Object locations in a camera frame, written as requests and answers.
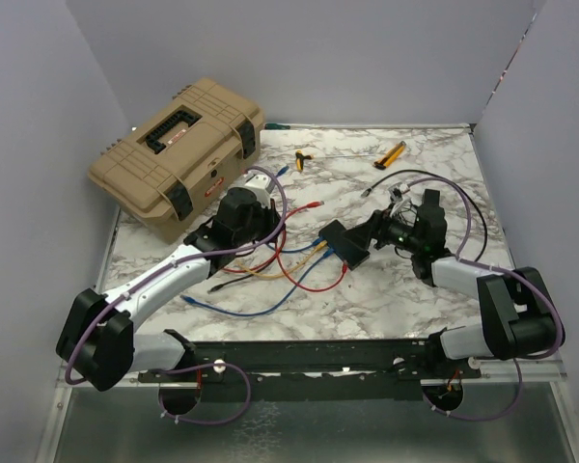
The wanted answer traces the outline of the black blue network switch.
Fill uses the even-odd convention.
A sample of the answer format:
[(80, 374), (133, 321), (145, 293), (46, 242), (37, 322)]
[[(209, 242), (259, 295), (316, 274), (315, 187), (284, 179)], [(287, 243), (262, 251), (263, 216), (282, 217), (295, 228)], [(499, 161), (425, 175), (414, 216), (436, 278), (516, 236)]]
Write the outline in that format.
[(352, 271), (369, 256), (368, 245), (355, 236), (354, 229), (347, 229), (339, 220), (333, 220), (318, 232), (333, 253)]

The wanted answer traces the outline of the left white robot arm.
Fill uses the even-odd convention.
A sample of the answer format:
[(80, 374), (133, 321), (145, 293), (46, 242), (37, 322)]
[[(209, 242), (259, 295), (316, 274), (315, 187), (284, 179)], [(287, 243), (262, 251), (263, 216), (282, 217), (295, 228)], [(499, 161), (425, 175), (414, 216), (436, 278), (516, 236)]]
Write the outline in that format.
[(217, 212), (188, 234), (166, 259), (136, 279), (98, 293), (77, 294), (56, 345), (69, 385), (88, 382), (104, 392), (132, 371), (162, 369), (169, 378), (187, 378), (194, 358), (177, 336), (137, 338), (143, 323), (184, 290), (232, 262), (237, 254), (276, 237), (287, 213), (268, 188), (249, 182), (231, 188)]

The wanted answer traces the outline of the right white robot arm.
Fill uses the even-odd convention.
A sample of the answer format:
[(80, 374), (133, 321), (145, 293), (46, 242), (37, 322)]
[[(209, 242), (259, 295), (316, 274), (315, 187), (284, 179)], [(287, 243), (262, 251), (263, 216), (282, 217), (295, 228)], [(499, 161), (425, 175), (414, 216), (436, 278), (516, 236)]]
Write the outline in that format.
[(447, 376), (459, 359), (538, 359), (559, 349), (564, 327), (535, 268), (508, 270), (462, 259), (446, 245), (448, 222), (439, 191), (424, 191), (412, 224), (400, 217), (404, 201), (396, 188), (387, 208), (343, 231), (343, 247), (349, 252), (345, 262), (353, 269), (371, 249), (394, 246), (409, 254), (414, 275), (424, 284), (478, 301), (480, 323), (443, 331), (439, 344), (425, 352), (424, 365), (431, 375)]

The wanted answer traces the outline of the yellow utility knife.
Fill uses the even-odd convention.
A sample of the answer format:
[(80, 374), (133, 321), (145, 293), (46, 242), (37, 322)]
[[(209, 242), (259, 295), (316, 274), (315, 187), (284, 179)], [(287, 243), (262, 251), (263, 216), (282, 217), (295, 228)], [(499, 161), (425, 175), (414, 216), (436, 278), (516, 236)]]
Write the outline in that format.
[(386, 170), (405, 150), (406, 143), (401, 141), (390, 149), (382, 158), (373, 163), (378, 170)]

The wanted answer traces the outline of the tan plastic toolbox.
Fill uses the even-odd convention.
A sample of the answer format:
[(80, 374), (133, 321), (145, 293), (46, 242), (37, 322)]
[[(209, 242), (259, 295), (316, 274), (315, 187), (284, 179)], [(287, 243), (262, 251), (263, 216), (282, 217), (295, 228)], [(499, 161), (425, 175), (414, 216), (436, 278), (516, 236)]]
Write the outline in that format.
[(256, 102), (202, 78), (106, 148), (88, 177), (122, 211), (172, 243), (257, 162), (263, 127)]

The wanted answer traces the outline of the green handled screwdriver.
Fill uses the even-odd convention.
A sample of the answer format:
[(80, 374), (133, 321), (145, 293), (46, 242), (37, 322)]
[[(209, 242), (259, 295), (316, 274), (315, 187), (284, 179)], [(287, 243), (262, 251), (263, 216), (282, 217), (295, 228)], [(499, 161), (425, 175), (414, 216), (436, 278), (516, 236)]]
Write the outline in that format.
[(291, 126), (289, 124), (282, 123), (266, 123), (264, 125), (265, 130), (290, 130)]

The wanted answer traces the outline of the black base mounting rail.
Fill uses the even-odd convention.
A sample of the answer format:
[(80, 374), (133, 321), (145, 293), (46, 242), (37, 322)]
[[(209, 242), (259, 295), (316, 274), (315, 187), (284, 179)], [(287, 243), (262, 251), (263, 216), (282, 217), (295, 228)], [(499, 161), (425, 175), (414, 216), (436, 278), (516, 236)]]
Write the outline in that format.
[[(466, 360), (447, 359), (437, 340), (432, 335), (422, 339), (197, 341), (189, 346), (183, 365), (207, 367), (202, 373), (152, 370), (138, 379), (163, 390), (185, 392), (199, 387), (209, 401), (239, 400), (247, 387), (255, 400), (419, 400), (423, 383), (440, 385), (451, 378), (481, 375)], [(208, 366), (216, 360), (239, 367), (247, 376)]]

